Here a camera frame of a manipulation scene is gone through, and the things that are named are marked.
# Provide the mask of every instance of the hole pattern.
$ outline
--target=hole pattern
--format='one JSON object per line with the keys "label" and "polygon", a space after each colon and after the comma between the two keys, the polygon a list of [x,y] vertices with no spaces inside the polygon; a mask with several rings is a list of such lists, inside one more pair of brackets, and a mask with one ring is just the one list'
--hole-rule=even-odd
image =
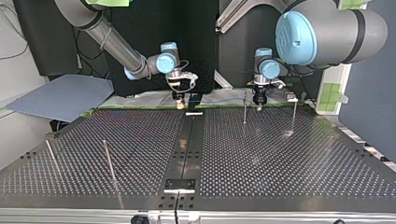
{"label": "hole pattern", "polygon": [[387,180],[329,123],[292,108],[207,110],[200,195],[396,199]]}
{"label": "hole pattern", "polygon": [[[0,192],[39,196],[158,195],[182,126],[181,111],[99,111],[2,177]],[[108,142],[117,185],[107,165]]]}

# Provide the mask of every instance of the white wall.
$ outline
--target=white wall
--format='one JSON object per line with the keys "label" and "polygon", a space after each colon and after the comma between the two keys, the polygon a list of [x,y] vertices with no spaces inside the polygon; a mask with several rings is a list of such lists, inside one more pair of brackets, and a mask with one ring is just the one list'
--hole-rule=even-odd
{"label": "white wall", "polygon": [[[0,2],[13,6],[12,0]],[[0,58],[15,55],[26,47],[8,20],[21,32],[15,15],[0,6]],[[19,57],[0,60],[0,108],[43,84],[44,78],[38,74],[30,50]],[[47,119],[0,110],[0,169],[40,144],[49,131]]]}

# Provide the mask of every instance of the perforated metal plate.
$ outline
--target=perforated metal plate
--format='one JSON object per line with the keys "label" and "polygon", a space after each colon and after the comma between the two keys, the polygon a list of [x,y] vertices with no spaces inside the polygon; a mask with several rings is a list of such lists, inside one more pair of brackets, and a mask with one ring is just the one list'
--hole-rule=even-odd
{"label": "perforated metal plate", "polygon": [[292,129],[292,108],[243,113],[206,111],[194,209],[396,212],[396,174],[327,120],[299,110]]}
{"label": "perforated metal plate", "polygon": [[182,121],[183,113],[171,110],[96,112],[51,142],[56,160],[39,149],[3,171],[0,206],[13,200],[33,207],[157,209]]}

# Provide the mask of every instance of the metal pin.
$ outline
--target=metal pin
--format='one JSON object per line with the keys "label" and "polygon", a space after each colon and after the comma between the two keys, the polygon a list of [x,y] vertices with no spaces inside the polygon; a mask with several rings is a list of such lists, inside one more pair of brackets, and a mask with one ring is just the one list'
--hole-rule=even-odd
{"label": "metal pin", "polygon": [[108,161],[108,167],[110,168],[111,175],[113,177],[113,180],[116,180],[116,174],[114,173],[113,162],[111,161],[110,151],[108,150],[108,146],[107,146],[107,141],[106,140],[103,140],[103,147],[105,148],[107,161]]}
{"label": "metal pin", "polygon": [[50,141],[46,140],[47,148],[49,149],[49,154],[53,160],[56,160],[55,155],[53,154],[52,147],[50,146]]}
{"label": "metal pin", "polygon": [[247,100],[248,100],[248,94],[245,92],[245,98],[244,98],[244,124],[247,124],[247,112],[248,112],[248,106],[247,106]]}
{"label": "metal pin", "polygon": [[297,104],[298,101],[294,103],[294,110],[293,110],[293,121],[291,122],[291,130],[294,132],[294,121],[296,120],[296,112],[297,112]]}

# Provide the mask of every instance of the silver table surface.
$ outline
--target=silver table surface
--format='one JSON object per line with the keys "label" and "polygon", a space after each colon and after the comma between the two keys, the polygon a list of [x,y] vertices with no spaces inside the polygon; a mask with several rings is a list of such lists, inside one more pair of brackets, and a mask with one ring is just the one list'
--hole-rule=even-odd
{"label": "silver table surface", "polygon": [[[292,108],[99,111],[0,172],[0,207],[396,214],[396,174]],[[117,182],[102,141],[107,140]],[[164,194],[166,179],[193,194]]]}

